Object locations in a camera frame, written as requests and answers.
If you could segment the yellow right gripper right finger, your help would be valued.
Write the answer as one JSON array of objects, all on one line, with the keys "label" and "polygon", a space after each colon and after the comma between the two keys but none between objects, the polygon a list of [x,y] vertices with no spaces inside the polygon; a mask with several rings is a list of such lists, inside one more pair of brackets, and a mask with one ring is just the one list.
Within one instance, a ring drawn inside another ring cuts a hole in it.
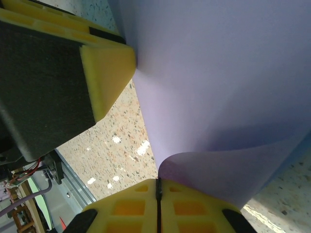
[{"label": "yellow right gripper right finger", "polygon": [[160,179],[161,233],[251,233],[253,227],[234,205]]}]

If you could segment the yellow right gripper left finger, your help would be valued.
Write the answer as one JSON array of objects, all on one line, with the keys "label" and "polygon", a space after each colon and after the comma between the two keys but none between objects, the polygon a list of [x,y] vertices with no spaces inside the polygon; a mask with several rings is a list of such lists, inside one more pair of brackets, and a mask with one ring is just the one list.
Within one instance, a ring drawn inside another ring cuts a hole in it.
[{"label": "yellow right gripper left finger", "polygon": [[157,179],[147,179],[86,206],[66,233],[158,233]]}]

